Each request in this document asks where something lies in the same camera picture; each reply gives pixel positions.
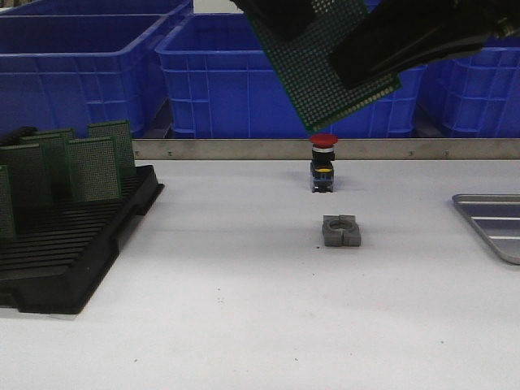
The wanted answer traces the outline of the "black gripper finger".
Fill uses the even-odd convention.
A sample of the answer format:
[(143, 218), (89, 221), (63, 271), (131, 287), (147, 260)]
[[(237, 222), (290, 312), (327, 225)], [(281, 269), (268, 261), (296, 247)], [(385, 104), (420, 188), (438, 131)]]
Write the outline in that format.
[(260, 23), (278, 38), (291, 41), (316, 20), (311, 1), (233, 0), (251, 20)]
[(382, 1), (332, 50), (352, 89), (419, 65), (471, 56), (496, 33), (498, 1)]

